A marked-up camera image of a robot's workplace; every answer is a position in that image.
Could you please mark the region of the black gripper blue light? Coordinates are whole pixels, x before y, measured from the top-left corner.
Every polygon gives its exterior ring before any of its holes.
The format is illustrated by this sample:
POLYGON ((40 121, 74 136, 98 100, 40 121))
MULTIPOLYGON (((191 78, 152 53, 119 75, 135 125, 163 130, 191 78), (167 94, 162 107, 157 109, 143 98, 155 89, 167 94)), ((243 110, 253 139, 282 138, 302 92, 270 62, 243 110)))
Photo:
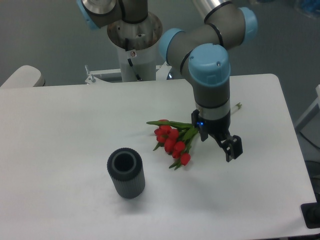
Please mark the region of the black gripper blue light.
POLYGON ((200 111, 196 109, 191 114, 191 124, 198 130, 201 141, 205 141, 209 135, 216 140, 219 147, 225 152, 228 163, 243 153, 241 137, 231 135, 229 132, 231 111, 220 119, 209 120, 201 117, 200 111))

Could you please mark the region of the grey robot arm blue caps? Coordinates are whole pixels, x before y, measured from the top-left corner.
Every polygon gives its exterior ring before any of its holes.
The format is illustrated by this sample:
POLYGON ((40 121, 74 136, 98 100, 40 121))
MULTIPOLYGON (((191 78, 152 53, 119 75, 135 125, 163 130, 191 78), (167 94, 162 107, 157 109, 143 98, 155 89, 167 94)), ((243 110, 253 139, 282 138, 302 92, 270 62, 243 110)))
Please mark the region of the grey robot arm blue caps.
POLYGON ((117 48, 123 82, 154 80, 159 53, 193 88, 196 110, 191 122, 201 140, 214 138, 227 161, 242 154, 241 138, 229 132, 231 67, 227 51, 257 34, 253 11, 238 8, 230 0, 196 0, 203 25, 186 32, 179 28, 163 31, 145 0, 79 0, 77 5, 90 28, 107 28, 117 48))

